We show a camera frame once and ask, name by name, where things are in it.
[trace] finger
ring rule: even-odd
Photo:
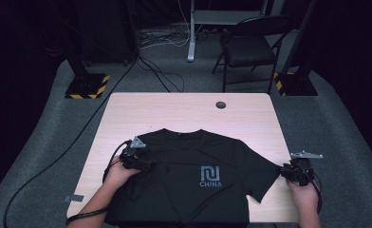
[[[288,186],[291,190],[293,190],[293,189],[295,189],[295,188],[298,187],[298,185],[297,185],[296,183],[294,183],[292,180],[288,180],[288,179],[286,179],[286,183],[287,183],[287,186]]]
[[[130,169],[132,175],[138,174],[140,171],[138,169]]]

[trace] black chair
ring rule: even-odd
[[[252,67],[251,71],[253,71],[258,66],[273,65],[268,79],[249,81],[270,81],[267,91],[270,94],[282,40],[290,32],[293,25],[293,17],[289,15],[254,17],[239,22],[232,28],[231,32],[221,35],[222,52],[215,63],[212,74],[215,73],[218,65],[224,66],[222,91],[225,92],[226,84],[230,84],[227,83],[227,67]],[[277,34],[281,36],[270,46],[266,36]],[[225,57],[224,64],[219,64],[223,56]]]

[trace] wooden table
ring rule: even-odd
[[[217,102],[226,107],[217,108]],[[116,147],[137,135],[167,128],[176,132],[204,129],[239,139],[268,160],[290,160],[277,116],[267,94],[251,93],[114,93],[104,111],[67,216],[80,212],[102,184],[102,174]],[[250,196],[251,222],[297,222],[297,209],[283,177],[262,203]]]

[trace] human arm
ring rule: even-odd
[[[299,186],[291,180],[286,181],[298,207],[299,226],[301,228],[320,228],[320,218],[317,213],[319,197],[313,184]]]
[[[90,213],[101,210],[106,207],[112,200],[112,197],[127,180],[137,174],[139,170],[126,169],[121,165],[117,157],[112,161],[106,179],[101,187],[97,190],[91,200],[85,205],[79,214]],[[80,218],[71,221],[67,228],[87,227],[87,228],[101,228],[105,219],[106,212],[87,218]]]

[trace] black stand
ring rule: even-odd
[[[58,30],[57,35],[61,38],[65,57],[75,74],[70,87],[65,93],[65,97],[70,99],[100,98],[109,80],[109,76],[105,74],[89,74],[86,71],[66,26],[62,24],[59,11],[56,9],[52,0],[46,0],[46,4],[53,24]]]
[[[316,0],[310,0],[310,4],[307,8],[305,18],[299,27],[299,33],[292,45],[291,51],[287,58],[286,64],[279,73],[275,73],[274,80],[277,84],[277,89],[282,96],[317,96],[318,93],[314,88],[313,84],[308,78],[308,74],[311,71],[311,64],[305,63],[304,66],[300,66],[296,73],[288,72],[288,69],[292,63],[292,59],[295,52],[302,40],[307,22],[310,18],[311,13],[316,5]]]

